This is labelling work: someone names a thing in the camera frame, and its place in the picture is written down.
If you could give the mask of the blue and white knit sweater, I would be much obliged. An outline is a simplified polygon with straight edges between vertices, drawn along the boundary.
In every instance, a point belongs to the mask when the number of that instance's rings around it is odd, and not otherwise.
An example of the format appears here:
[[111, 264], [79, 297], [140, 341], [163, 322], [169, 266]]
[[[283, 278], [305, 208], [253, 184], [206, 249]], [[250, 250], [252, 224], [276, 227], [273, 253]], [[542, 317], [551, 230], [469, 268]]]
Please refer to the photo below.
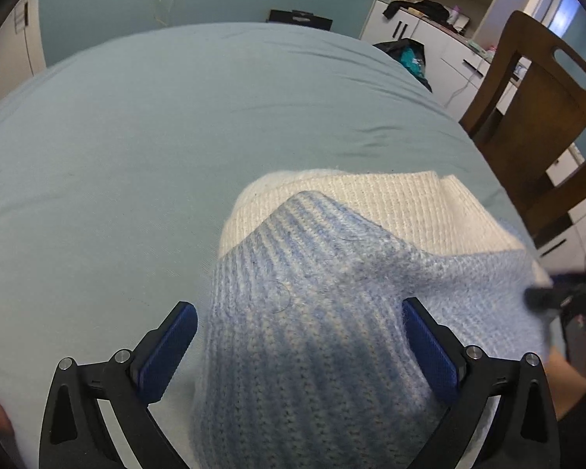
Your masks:
[[549, 353], [546, 273], [453, 176], [265, 176], [226, 221], [191, 414], [202, 468], [404, 468], [445, 410], [406, 342], [416, 297], [492, 357]]

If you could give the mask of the brown wooden chair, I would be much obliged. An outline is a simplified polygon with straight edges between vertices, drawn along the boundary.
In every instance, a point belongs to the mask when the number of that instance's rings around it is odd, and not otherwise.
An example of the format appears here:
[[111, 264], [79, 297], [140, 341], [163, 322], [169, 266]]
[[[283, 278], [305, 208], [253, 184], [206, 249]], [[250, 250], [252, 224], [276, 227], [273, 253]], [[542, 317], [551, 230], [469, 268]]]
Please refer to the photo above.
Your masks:
[[459, 124], [533, 239], [586, 199], [586, 160], [560, 184], [547, 174], [586, 129], [586, 62], [529, 15], [510, 15]]

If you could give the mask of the black and white box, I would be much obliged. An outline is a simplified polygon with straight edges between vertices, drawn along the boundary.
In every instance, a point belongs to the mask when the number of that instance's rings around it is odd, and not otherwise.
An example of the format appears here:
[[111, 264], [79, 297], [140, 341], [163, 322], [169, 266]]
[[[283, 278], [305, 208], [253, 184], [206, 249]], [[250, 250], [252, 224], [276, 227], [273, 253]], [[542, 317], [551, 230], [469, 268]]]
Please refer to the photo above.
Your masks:
[[333, 20], [298, 10], [270, 10], [267, 23], [292, 24], [315, 30], [330, 31]]

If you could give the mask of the white bedroom door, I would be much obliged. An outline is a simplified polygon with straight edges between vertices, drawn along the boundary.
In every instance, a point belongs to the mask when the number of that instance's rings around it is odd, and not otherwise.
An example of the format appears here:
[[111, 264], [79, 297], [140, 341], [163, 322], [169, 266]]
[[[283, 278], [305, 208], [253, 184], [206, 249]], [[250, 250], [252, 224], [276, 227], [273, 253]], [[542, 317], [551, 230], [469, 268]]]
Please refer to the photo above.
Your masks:
[[0, 100], [45, 69], [39, 0], [19, 0], [0, 28]]

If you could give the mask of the light blue bed sheet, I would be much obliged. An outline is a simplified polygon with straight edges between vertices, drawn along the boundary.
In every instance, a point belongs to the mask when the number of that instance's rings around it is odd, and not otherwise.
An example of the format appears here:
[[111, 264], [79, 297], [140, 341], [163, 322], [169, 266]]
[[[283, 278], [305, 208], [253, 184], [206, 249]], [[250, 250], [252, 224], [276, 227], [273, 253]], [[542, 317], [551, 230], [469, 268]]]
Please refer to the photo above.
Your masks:
[[401, 64], [338, 34], [204, 24], [81, 52], [0, 103], [0, 409], [39, 466], [60, 360], [106, 362], [181, 301], [197, 333], [149, 411], [199, 466], [191, 414], [226, 221], [245, 189], [307, 172], [501, 184]]

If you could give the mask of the black and teal bag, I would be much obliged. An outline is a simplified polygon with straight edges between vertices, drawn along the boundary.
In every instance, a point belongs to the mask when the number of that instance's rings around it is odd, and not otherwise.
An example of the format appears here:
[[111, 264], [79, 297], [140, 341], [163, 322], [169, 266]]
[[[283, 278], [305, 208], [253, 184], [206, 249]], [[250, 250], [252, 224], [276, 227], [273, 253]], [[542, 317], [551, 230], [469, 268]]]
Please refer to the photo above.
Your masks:
[[427, 59], [422, 43], [412, 38], [402, 38], [375, 43], [375, 47], [401, 64], [422, 86], [433, 92], [427, 80]]

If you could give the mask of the white cabinet with shelves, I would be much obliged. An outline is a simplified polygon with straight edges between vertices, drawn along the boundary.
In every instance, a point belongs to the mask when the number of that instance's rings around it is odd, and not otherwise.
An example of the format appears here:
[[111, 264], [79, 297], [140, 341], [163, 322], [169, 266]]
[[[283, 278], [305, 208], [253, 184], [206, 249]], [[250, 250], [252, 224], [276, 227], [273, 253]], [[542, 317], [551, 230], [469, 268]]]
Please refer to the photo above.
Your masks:
[[[393, 17], [384, 12], [390, 3], [405, 1]], [[418, 2], [441, 4], [448, 19], [433, 18], [430, 12], [415, 10]], [[573, 0], [373, 0], [360, 39], [366, 43], [388, 43], [409, 38], [424, 47], [425, 78], [437, 102], [459, 121], [482, 85], [506, 21], [522, 11], [562, 37], [575, 17]], [[571, 176], [586, 158], [577, 146], [570, 148], [549, 166], [553, 184]], [[551, 272], [566, 269], [586, 271], [586, 200], [568, 213], [571, 227], [562, 221], [559, 235], [546, 236], [540, 248], [541, 262]]]

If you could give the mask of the black garment on cabinet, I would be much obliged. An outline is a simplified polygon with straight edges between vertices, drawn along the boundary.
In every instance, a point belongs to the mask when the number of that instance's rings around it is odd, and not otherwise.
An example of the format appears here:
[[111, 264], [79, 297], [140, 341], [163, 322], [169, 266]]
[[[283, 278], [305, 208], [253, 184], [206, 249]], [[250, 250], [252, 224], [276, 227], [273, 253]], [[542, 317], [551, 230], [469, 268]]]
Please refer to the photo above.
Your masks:
[[439, 23], [447, 22], [450, 18], [450, 11], [441, 3], [432, 0], [395, 0], [387, 4], [386, 9], [383, 11], [383, 16], [387, 20], [391, 20], [391, 18], [395, 17], [401, 9], [415, 10], [424, 14], [425, 17]]

